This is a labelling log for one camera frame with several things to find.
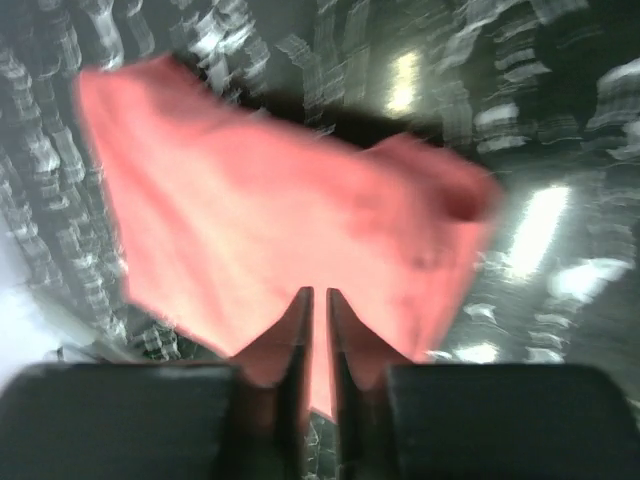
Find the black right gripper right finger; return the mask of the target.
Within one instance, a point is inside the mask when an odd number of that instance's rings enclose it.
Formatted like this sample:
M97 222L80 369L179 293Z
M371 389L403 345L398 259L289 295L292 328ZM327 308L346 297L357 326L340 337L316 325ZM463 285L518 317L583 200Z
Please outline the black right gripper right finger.
M639 432L588 366L415 364L327 293L340 479L635 479Z

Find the salmon pink t-shirt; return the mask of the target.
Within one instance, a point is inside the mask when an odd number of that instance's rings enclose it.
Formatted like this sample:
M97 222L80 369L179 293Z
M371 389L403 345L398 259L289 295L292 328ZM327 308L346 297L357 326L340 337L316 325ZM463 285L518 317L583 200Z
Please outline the salmon pink t-shirt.
M126 264L128 300L222 356L315 290L311 407L332 412L326 292L403 356L449 329L502 191L401 133L361 149L230 105L176 60L74 82Z

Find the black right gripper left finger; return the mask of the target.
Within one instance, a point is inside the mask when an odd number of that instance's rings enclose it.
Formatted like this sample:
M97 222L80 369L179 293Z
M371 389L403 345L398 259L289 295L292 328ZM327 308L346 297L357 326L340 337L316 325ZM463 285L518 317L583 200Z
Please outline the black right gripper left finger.
M1 395L5 479L299 479L314 292L210 363L40 363Z

